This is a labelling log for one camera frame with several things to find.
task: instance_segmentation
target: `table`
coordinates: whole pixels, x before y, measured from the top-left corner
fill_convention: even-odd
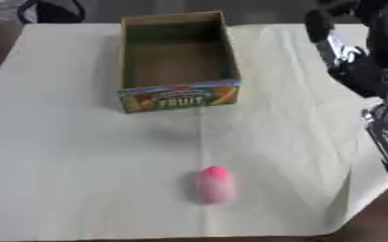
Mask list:
[[[14,40],[19,35],[20,27],[0,25],[0,63],[9,52]],[[341,230],[332,235],[311,238],[208,238],[187,239],[187,241],[388,241],[388,191],[359,213]]]

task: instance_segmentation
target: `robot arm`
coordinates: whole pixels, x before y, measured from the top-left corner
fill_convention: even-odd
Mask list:
[[[353,15],[368,27],[368,53],[343,44],[337,37],[328,19],[341,15]],[[363,117],[388,172],[388,0],[355,1],[327,12],[313,10],[306,16],[306,29],[333,78],[362,97],[378,96],[383,100],[364,111]]]

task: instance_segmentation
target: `paper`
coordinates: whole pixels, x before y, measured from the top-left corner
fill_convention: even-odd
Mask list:
[[[378,101],[332,80],[303,26],[229,29],[237,105],[140,114],[114,95],[119,31],[27,26],[1,67],[0,240],[331,233],[388,187],[361,121]],[[232,202],[196,202],[209,165]]]

